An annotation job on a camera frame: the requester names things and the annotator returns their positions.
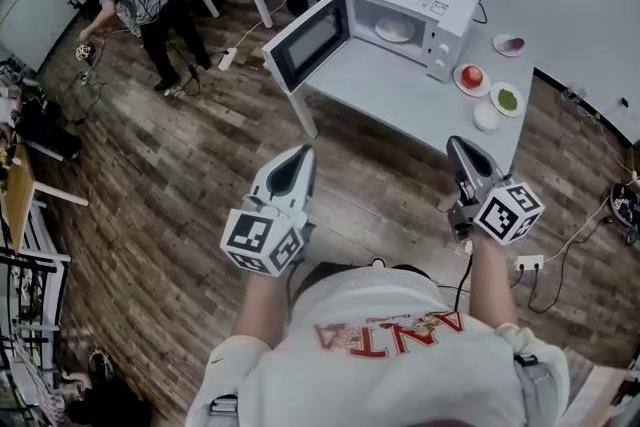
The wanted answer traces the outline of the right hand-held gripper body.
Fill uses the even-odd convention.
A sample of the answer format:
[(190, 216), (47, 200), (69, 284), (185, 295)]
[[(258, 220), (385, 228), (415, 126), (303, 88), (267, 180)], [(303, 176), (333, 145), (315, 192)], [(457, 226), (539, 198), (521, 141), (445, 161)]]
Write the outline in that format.
[(474, 229), (482, 230), (500, 245), (524, 237), (545, 207), (524, 182), (511, 179), (461, 182), (460, 198), (447, 212), (454, 237), (463, 241)]

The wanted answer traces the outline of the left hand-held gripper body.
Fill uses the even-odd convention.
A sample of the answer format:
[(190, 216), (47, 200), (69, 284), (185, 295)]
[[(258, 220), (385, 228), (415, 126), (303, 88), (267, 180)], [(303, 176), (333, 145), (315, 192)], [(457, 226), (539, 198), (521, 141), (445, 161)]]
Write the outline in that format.
[(231, 209), (220, 249), (239, 268), (266, 276), (280, 276), (302, 251), (307, 216), (287, 211), (255, 195), (247, 195), (239, 209)]

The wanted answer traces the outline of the white plate with food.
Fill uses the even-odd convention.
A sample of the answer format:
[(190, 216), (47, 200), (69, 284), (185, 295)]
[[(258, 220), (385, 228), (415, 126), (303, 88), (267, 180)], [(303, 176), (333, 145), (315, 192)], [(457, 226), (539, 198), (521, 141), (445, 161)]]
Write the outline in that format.
[[(385, 16), (402, 16), (406, 21), (410, 21), (410, 22), (412, 23), (412, 25), (413, 25), (413, 29), (411, 30), (411, 32), (410, 32), (406, 37), (394, 37), (394, 36), (392, 36), (392, 35), (385, 34), (384, 32), (382, 32), (382, 31), (377, 27), (377, 25), (378, 25), (378, 21), (379, 21), (382, 17), (385, 17)], [(385, 16), (382, 16), (381, 18), (379, 18), (379, 19), (376, 21), (375, 26), (374, 26), (375, 32), (376, 32), (376, 34), (377, 34), (380, 38), (384, 39), (385, 41), (391, 42), (391, 43), (405, 43), (405, 42), (410, 41), (410, 40), (413, 38), (413, 36), (414, 36), (414, 34), (415, 34), (415, 26), (414, 26), (414, 24), (413, 24), (413, 22), (412, 22), (412, 20), (411, 20), (410, 18), (405, 17), (404, 15), (398, 15), (398, 14), (394, 14), (394, 15), (385, 15)]]

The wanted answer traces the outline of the person's left forearm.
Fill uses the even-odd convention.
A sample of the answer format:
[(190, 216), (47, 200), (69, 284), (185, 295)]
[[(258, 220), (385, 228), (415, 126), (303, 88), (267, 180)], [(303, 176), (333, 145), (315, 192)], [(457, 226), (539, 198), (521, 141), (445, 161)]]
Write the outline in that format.
[(287, 278), (250, 273), (231, 335), (253, 337), (275, 348), (284, 337), (287, 318)]

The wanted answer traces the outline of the person's right forearm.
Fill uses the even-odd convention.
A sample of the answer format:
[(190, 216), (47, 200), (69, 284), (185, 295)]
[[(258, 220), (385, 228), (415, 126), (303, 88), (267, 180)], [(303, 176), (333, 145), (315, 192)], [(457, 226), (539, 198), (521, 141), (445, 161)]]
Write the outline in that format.
[(506, 324), (515, 325), (517, 312), (505, 249), (481, 230), (471, 232), (471, 242), (469, 314), (494, 329)]

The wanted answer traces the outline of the small white bowl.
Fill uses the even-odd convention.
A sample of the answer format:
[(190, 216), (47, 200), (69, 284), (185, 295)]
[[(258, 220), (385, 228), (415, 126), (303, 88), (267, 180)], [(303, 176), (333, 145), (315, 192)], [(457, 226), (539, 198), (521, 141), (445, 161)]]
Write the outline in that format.
[(490, 103), (480, 103), (474, 107), (473, 123), (476, 128), (485, 133), (493, 133), (500, 125), (500, 114)]

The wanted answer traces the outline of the white pea plate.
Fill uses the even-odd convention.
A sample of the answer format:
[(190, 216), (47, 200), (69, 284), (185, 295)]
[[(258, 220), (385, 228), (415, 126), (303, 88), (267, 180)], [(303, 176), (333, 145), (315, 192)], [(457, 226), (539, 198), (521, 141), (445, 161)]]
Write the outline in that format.
[[(518, 109), (515, 111), (506, 111), (504, 110), (498, 102), (498, 93), (500, 89), (507, 89), (507, 90), (511, 90), (517, 97), (518, 97), (518, 101), (519, 101), (519, 106)], [(521, 95), (521, 93), (519, 92), (519, 90), (517, 88), (515, 88), (514, 86), (512, 86), (511, 84), (505, 83), (505, 82), (497, 82), (494, 83), (491, 87), (490, 90), (490, 99), (492, 104), (494, 105), (494, 107), (498, 110), (499, 113), (501, 113), (502, 115), (506, 116), (506, 117), (510, 117), (510, 118), (517, 118), (520, 115), (522, 115), (525, 111), (525, 107), (526, 107), (526, 102), (524, 101), (523, 96)]]

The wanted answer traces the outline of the white tomato plate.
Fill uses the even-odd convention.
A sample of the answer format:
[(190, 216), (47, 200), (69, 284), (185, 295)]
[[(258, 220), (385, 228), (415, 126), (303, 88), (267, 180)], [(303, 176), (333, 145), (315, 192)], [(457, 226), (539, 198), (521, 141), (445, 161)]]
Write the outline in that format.
[(457, 85), (457, 87), (463, 93), (465, 93), (468, 96), (475, 97), (475, 98), (481, 98), (481, 97), (484, 97), (484, 96), (488, 95), (489, 91), (490, 91), (490, 89), (492, 87), (492, 81), (490, 80), (488, 74), (481, 67), (479, 67), (477, 65), (474, 65), (474, 66), (479, 67), (484, 73), (483, 84), (480, 87), (475, 88), (475, 89), (467, 89), (461, 83), (461, 78), (460, 78), (461, 71), (465, 66), (469, 66), (469, 65), (472, 65), (472, 64), (461, 64), (461, 65), (457, 66), (454, 69), (454, 71), (453, 71), (453, 79), (454, 79), (455, 84)]

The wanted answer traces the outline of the red tomato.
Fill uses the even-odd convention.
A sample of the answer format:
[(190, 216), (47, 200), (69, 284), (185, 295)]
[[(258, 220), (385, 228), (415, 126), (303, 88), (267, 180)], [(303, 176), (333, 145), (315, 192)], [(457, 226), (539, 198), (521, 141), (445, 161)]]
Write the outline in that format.
[(483, 84), (484, 73), (479, 67), (469, 65), (462, 69), (460, 78), (465, 88), (475, 89)]

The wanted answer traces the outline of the black round floor device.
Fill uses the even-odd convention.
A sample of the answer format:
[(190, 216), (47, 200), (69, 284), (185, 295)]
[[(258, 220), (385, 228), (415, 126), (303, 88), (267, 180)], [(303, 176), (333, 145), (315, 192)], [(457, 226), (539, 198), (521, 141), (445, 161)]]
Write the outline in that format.
[(614, 217), (625, 227), (640, 226), (640, 196), (629, 186), (616, 183), (609, 194), (610, 208)]

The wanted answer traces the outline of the white onion plate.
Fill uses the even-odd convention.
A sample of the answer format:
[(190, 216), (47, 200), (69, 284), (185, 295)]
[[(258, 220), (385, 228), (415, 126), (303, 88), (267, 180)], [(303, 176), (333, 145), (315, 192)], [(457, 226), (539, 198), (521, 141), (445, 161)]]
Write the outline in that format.
[(501, 54), (501, 55), (503, 55), (503, 56), (505, 56), (505, 57), (510, 57), (510, 58), (516, 58), (516, 57), (519, 57), (519, 56), (522, 54), (522, 52), (523, 52), (524, 48), (523, 48), (523, 50), (521, 51), (521, 53), (520, 53), (519, 55), (517, 55), (517, 56), (510, 56), (510, 55), (508, 55), (508, 54), (505, 54), (505, 53), (503, 52), (503, 50), (502, 50), (502, 45), (503, 45), (503, 43), (504, 43), (506, 40), (508, 40), (509, 38), (512, 38), (512, 37), (515, 37), (515, 36), (511, 36), (511, 35), (507, 35), (507, 34), (501, 34), (501, 35), (497, 35), (497, 36), (495, 36), (495, 37), (493, 38), (493, 41), (492, 41), (492, 44), (493, 44), (494, 49), (495, 49), (499, 54)]

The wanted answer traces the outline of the person's white printed t-shirt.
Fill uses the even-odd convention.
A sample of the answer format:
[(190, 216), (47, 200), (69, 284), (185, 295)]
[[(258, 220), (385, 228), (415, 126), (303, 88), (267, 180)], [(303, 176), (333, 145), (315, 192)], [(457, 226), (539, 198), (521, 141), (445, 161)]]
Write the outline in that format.
[(365, 266), (304, 291), (275, 348), (220, 343), (185, 427), (556, 427), (569, 391), (564, 353), (530, 330), (451, 309), (418, 273)]

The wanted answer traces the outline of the white metal shelf rack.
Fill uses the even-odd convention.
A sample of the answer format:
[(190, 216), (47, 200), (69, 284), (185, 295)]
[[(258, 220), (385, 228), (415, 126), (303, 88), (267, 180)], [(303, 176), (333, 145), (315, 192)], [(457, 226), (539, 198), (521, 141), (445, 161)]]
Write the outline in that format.
[(39, 389), (54, 389), (61, 301), (70, 258), (55, 248), (40, 202), (30, 207), (20, 252), (0, 213), (0, 412), (30, 423)]

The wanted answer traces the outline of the black bag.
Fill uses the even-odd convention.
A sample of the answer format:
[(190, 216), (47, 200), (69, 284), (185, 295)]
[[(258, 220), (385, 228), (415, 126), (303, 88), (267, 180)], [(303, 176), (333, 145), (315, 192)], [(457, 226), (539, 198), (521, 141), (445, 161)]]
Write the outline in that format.
[(78, 136), (62, 128), (39, 106), (23, 104), (15, 129), (23, 139), (52, 150), (69, 161), (76, 159), (82, 148)]

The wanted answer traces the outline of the wooden side desk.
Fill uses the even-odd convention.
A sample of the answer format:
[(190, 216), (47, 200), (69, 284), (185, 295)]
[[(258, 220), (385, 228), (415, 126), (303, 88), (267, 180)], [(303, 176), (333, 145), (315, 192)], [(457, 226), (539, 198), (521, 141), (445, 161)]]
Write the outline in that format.
[(6, 223), (9, 227), (12, 248), (16, 253), (22, 252), (29, 213), (36, 193), (60, 198), (83, 207), (89, 205), (89, 200), (86, 198), (38, 181), (33, 173), (28, 147), (29, 145), (24, 141), (16, 144), (14, 157), (8, 167), (4, 195)]

